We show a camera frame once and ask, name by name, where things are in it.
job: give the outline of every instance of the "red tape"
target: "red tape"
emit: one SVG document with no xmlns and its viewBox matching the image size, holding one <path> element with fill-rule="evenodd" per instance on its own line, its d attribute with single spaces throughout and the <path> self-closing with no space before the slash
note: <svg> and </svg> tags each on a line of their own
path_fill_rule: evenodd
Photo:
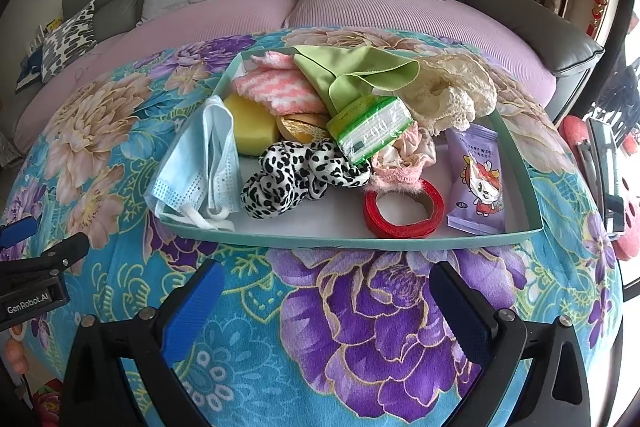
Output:
<svg viewBox="0 0 640 427">
<path fill-rule="evenodd" d="M 433 233 L 442 221 L 444 216 L 444 201 L 442 196 L 427 180 L 422 182 L 422 192 L 418 194 L 407 194 L 420 204 L 423 204 L 427 211 L 431 211 L 431 217 L 412 223 L 410 225 L 394 225 L 388 222 L 378 208 L 378 192 L 368 190 L 364 196 L 364 220 L 369 230 L 380 239 L 416 239 L 425 237 Z"/>
</svg>

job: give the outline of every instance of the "black and white scrunchie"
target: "black and white scrunchie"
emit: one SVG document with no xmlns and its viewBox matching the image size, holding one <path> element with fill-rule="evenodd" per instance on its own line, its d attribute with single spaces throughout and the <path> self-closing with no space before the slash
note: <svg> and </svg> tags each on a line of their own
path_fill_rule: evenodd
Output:
<svg viewBox="0 0 640 427">
<path fill-rule="evenodd" d="M 271 145 L 258 160 L 262 171 L 251 176 L 240 199 L 256 219 L 277 216 L 303 199 L 319 200 L 329 185 L 362 187 L 369 181 L 369 163 L 354 167 L 329 139 L 302 145 L 283 141 Z"/>
</svg>

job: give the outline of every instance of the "blue gripper pad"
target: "blue gripper pad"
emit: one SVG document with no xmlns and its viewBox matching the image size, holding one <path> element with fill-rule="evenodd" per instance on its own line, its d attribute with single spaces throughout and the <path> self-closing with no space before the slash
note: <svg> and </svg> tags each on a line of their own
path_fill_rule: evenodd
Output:
<svg viewBox="0 0 640 427">
<path fill-rule="evenodd" d="M 222 264 L 207 259 L 182 288 L 175 289 L 162 304 L 159 311 L 174 312 L 163 328 L 161 353 L 168 365 L 184 360 L 196 337 L 202 333 L 204 324 L 211 316 L 213 308 L 225 287 L 225 271 Z M 169 302 L 174 293 L 180 297 L 179 303 Z"/>
<path fill-rule="evenodd" d="M 0 248 L 9 248 L 24 241 L 38 231 L 38 222 L 33 217 L 9 223 L 0 229 Z"/>
<path fill-rule="evenodd" d="M 431 267 L 431 296 L 466 357 L 484 367 L 493 358 L 491 327 L 487 324 L 487 321 L 493 320 L 493 308 L 482 294 L 471 290 L 451 266 L 445 269 L 442 264 L 444 263 L 437 263 Z M 478 304 L 481 309 L 476 309 L 474 304 Z"/>
</svg>

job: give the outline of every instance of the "screw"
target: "screw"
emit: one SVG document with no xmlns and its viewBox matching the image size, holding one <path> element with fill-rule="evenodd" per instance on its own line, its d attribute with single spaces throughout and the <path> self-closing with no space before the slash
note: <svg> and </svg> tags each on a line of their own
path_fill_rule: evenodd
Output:
<svg viewBox="0 0 640 427">
<path fill-rule="evenodd" d="M 508 308 L 503 308 L 498 311 L 498 317 L 505 322 L 513 322 L 516 319 L 516 314 Z"/>
<path fill-rule="evenodd" d="M 574 325 L 574 322 L 571 320 L 571 317 L 568 317 L 567 315 L 560 315 L 559 322 L 565 328 L 570 328 L 571 326 Z"/>
<path fill-rule="evenodd" d="M 95 324 L 95 317 L 93 315 L 87 315 L 86 317 L 83 317 L 82 320 L 80 321 L 80 325 L 83 328 L 90 328 L 94 324 Z"/>
<path fill-rule="evenodd" d="M 140 317 L 144 321 L 151 320 L 156 316 L 156 309 L 152 306 L 147 306 L 146 308 L 142 308 L 138 312 L 138 317 Z"/>
</svg>

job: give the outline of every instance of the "green tissue package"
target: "green tissue package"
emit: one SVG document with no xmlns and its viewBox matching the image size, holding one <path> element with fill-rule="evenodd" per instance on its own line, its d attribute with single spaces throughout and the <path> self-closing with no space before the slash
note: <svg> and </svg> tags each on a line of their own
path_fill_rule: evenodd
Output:
<svg viewBox="0 0 640 427">
<path fill-rule="evenodd" d="M 395 142 L 413 121 L 397 96 L 368 94 L 340 111 L 326 129 L 351 164 L 359 165 Z"/>
</svg>

